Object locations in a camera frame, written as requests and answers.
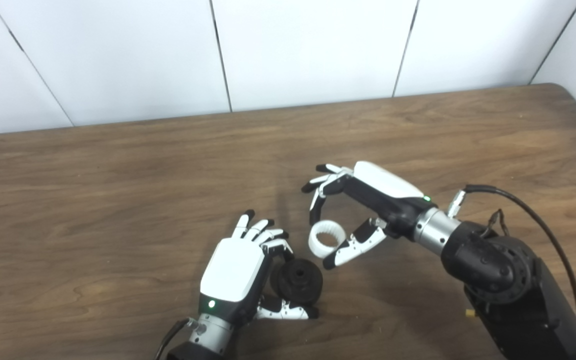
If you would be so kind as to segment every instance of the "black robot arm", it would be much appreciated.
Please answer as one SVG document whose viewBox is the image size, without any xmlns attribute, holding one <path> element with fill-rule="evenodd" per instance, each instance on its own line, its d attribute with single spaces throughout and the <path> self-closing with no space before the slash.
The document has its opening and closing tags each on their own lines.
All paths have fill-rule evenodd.
<svg viewBox="0 0 576 360">
<path fill-rule="evenodd" d="M 497 191 L 519 201 L 538 220 L 555 248 L 561 249 L 552 231 L 528 205 L 496 187 L 467 186 L 457 194 L 453 210 L 445 217 L 455 220 L 454 208 L 463 202 L 465 194 Z M 431 250 L 435 253 L 436 247 L 442 246 L 439 256 L 443 268 L 464 283 L 466 297 L 508 360 L 576 360 L 576 314 L 546 264 L 528 245 L 470 221 L 460 222 L 450 233 L 442 232 L 440 229 L 446 226 L 441 223 L 447 221 L 443 212 L 426 218 L 419 216 L 417 239 L 424 239 L 422 245 L 426 248 L 433 244 Z M 563 251 L 560 255 L 569 270 L 576 300 L 574 274 Z"/>
<path fill-rule="evenodd" d="M 438 255 L 446 272 L 464 283 L 468 300 L 508 360 L 576 360 L 576 314 L 546 264 L 522 240 L 510 237 L 505 226 L 498 235 L 492 222 L 484 226 L 455 218 L 468 193 L 498 194 L 519 205 L 555 247 L 576 303 L 576 279 L 566 255 L 526 203 L 493 186 L 468 185 L 443 212 L 414 185 L 371 162 L 359 161 L 354 168 L 321 164 L 316 170 L 328 175 L 302 187 L 314 192 L 311 225 L 320 220 L 326 198 L 340 193 L 377 215 L 326 255 L 324 268 L 345 264 L 386 236 L 403 237 Z"/>
</svg>

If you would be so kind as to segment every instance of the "wood grain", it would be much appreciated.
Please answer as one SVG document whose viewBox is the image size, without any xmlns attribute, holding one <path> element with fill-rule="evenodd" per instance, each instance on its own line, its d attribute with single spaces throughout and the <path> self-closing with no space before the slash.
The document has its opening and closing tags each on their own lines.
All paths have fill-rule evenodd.
<svg viewBox="0 0 576 360">
<path fill-rule="evenodd" d="M 240 212 L 307 248 L 316 164 L 370 160 L 445 207 L 489 183 L 551 225 L 576 271 L 576 101 L 552 85 L 387 98 L 0 135 L 0 359 L 149 359 L 196 316 L 199 281 Z M 508 201 L 473 195 L 460 217 L 503 207 L 570 299 L 555 251 Z M 324 218 L 370 212 L 342 195 Z M 501 360 L 439 259 L 390 240 L 324 273 L 313 321 L 257 321 L 243 360 Z M 183 332 L 177 342 L 185 340 Z"/>
</svg>

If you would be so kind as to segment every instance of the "white plastic ring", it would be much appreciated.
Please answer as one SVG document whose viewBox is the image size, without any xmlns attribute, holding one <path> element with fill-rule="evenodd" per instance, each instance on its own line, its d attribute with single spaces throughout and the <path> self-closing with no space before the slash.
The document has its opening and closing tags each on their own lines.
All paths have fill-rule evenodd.
<svg viewBox="0 0 576 360">
<path fill-rule="evenodd" d="M 329 234 L 336 240 L 336 246 L 327 246 L 322 244 L 322 242 L 317 238 L 318 234 Z M 338 223 L 331 221 L 329 219 L 323 219 L 315 223 L 311 230 L 310 236 L 308 237 L 308 246 L 310 251 L 320 259 L 327 257 L 337 250 L 337 247 L 346 239 L 346 231 Z"/>
</svg>

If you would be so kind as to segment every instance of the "black fingertip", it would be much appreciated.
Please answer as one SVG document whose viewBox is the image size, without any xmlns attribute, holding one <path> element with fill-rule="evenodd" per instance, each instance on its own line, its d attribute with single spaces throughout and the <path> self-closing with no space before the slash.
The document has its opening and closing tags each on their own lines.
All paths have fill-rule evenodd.
<svg viewBox="0 0 576 360">
<path fill-rule="evenodd" d="M 330 169 L 326 166 L 326 164 L 318 164 L 317 166 L 315 166 L 315 170 L 320 173 L 333 174 L 333 171 L 330 171 Z"/>
<path fill-rule="evenodd" d="M 301 187 L 301 192 L 304 194 L 308 194 L 315 191 L 315 189 L 317 189 L 317 187 L 319 186 L 320 184 L 313 184 L 312 182 L 309 181 L 306 183 L 306 185 Z"/>
<path fill-rule="evenodd" d="M 334 268 L 337 267 L 337 265 L 335 265 L 335 257 L 337 255 L 337 251 L 331 253 L 330 255 L 324 257 L 323 260 L 323 265 L 324 265 L 324 269 L 326 270 L 332 270 Z"/>
</svg>

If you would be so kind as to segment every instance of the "robotic finger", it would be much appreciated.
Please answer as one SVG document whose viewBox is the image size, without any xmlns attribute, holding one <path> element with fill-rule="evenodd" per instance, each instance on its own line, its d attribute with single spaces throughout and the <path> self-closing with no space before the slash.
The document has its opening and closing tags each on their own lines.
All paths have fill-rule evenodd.
<svg viewBox="0 0 576 360">
<path fill-rule="evenodd" d="M 319 311 L 316 307 L 299 305 L 283 298 L 265 295 L 259 303 L 254 318 L 301 321 L 318 317 Z"/>
<path fill-rule="evenodd" d="M 382 219 L 369 218 L 364 221 L 357 230 L 350 234 L 348 239 L 341 241 L 337 248 L 323 257 L 324 269 L 334 269 L 377 246 L 387 237 L 384 233 L 385 226 L 386 223 Z M 311 239 L 316 239 L 318 231 L 318 227 L 313 226 L 310 235 Z M 313 240 L 310 240 L 309 244 L 311 244 L 310 248 L 313 250 L 315 248 Z M 313 250 L 313 253 L 315 252 L 317 254 L 322 253 L 322 251 Z"/>
</svg>

